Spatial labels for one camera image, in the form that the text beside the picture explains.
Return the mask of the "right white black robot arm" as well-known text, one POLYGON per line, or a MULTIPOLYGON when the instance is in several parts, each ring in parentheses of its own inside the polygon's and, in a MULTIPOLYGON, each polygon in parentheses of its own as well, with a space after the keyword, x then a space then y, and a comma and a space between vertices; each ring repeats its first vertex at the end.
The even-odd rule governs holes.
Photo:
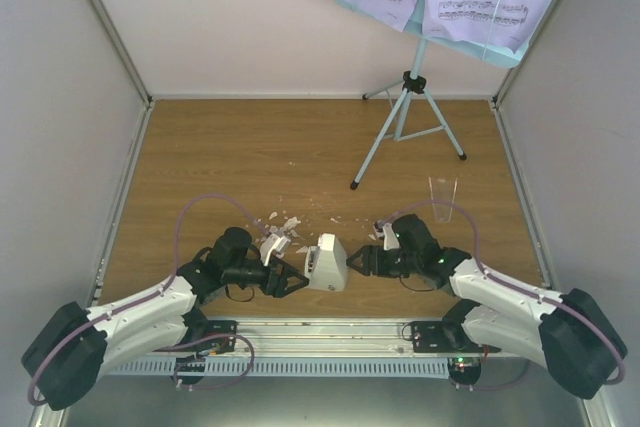
POLYGON ((628 349, 589 293, 535 287, 486 266, 476 254, 442 247, 415 214, 376 230, 381 244, 361 247, 348 267, 381 278, 417 275, 430 290, 457 298, 442 319, 451 350, 476 344, 516 354, 581 399, 624 379, 628 349))

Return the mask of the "white metronome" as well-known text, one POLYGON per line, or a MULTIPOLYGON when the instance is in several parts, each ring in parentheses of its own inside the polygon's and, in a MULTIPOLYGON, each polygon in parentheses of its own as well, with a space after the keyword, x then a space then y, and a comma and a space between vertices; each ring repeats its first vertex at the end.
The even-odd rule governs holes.
POLYGON ((323 233, 307 250, 304 276, 307 287, 325 292, 341 292, 347 285, 349 268, 347 253, 336 235, 323 233))

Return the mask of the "clear metronome cover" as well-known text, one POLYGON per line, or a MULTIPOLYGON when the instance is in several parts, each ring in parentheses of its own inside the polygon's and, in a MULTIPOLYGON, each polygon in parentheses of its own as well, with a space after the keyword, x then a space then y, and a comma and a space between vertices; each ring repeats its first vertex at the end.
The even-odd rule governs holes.
POLYGON ((458 179, 456 177, 433 177, 429 179, 430 197, 433 215, 436 221, 448 223, 453 214, 458 179))

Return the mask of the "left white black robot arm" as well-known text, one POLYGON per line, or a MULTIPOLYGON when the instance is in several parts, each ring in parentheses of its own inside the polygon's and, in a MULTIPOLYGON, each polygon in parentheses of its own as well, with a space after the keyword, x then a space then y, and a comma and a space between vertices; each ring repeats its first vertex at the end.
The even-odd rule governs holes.
POLYGON ((231 332, 210 328, 202 309, 231 286, 284 298, 308 279, 280 258, 288 244, 271 235, 261 252, 249 232, 230 227, 159 284, 104 305, 58 308, 21 357, 31 405, 62 410, 104 375, 151 352, 203 352, 231 332))

